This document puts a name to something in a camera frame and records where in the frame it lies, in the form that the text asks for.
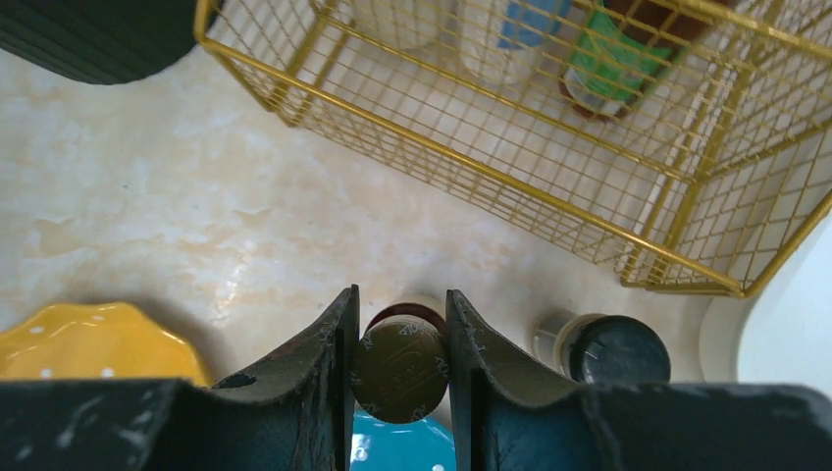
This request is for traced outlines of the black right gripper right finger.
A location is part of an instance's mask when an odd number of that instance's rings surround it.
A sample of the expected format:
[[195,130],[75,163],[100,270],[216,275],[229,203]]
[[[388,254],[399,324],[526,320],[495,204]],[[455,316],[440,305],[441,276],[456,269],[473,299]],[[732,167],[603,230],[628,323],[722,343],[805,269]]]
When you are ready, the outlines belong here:
[[789,385],[572,382],[446,294],[460,470],[827,470],[831,403]]

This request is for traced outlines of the black ribbed trash bin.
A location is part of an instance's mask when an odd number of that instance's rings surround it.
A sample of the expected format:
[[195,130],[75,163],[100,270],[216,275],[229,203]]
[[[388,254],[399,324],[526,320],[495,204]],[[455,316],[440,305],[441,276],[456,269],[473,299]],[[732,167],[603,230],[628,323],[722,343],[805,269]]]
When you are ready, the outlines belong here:
[[67,79],[130,83],[196,45],[194,0],[3,0],[1,49]]

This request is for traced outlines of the yellow dotted plate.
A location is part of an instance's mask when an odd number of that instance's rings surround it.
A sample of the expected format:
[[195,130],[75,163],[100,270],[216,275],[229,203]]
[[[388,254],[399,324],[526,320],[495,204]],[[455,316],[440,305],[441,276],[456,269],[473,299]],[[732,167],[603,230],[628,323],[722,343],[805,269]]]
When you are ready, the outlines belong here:
[[1,379],[183,378],[213,375],[195,346],[125,302],[48,305],[1,333]]

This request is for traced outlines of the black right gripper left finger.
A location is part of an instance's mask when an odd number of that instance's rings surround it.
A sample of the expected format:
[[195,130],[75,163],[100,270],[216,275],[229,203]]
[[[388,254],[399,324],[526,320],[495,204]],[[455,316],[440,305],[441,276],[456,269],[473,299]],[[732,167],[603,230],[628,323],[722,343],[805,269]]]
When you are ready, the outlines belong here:
[[201,388],[180,379],[13,381],[5,470],[346,470],[358,286],[258,361]]

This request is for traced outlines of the blue dotted plate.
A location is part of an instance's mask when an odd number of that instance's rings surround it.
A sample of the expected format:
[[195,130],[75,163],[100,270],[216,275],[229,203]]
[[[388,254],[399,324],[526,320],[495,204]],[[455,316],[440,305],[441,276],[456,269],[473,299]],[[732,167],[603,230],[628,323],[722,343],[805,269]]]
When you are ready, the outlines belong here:
[[452,434],[432,418],[390,424],[362,409],[353,415],[350,470],[456,470]]

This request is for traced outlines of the black lid glass shaker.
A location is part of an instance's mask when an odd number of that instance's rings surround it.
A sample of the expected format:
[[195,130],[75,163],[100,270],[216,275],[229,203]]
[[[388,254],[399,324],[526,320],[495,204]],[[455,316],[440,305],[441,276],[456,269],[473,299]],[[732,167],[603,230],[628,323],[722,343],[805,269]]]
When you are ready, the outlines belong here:
[[356,28],[400,50],[426,46],[437,39],[454,11],[447,0],[352,0]]

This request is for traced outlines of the white plastic tub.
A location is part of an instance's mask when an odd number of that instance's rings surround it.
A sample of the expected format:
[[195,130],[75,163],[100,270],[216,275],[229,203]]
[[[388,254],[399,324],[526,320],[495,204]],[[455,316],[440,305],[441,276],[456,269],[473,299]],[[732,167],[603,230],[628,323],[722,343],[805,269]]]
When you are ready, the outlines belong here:
[[699,358],[708,383],[788,384],[831,395],[830,217],[760,294],[711,301]]

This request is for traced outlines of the small yellow label bottle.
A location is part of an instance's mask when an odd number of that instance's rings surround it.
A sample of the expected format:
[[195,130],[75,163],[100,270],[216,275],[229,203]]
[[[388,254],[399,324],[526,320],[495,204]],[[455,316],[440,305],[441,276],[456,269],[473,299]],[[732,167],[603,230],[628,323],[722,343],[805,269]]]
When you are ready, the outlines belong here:
[[430,297],[399,299],[369,322],[351,359],[358,405],[383,422],[408,424],[442,402],[450,375],[444,309]]

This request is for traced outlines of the sauce bottle yellow cap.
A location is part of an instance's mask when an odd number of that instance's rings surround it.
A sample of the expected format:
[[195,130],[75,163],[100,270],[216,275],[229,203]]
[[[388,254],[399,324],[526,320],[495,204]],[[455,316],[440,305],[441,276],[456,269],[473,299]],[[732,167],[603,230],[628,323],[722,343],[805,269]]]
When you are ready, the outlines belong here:
[[584,118],[622,119],[712,25],[669,1],[596,1],[559,80],[561,94]]

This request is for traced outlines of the small black cap bottle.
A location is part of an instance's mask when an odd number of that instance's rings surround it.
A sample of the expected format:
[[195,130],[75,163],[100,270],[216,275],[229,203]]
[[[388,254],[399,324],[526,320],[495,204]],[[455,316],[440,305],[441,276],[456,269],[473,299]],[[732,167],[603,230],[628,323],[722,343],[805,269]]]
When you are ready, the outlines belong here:
[[579,383],[666,384],[671,360],[647,324],[622,315],[557,311],[532,329],[532,354]]

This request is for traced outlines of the silver lid jar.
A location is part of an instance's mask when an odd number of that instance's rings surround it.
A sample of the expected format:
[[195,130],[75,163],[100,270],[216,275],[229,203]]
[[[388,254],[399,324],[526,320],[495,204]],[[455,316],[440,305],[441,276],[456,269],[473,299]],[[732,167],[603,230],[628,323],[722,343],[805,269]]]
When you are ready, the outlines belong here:
[[462,66],[477,79],[514,85],[529,79],[543,48],[572,7],[565,0],[462,1],[458,50]]

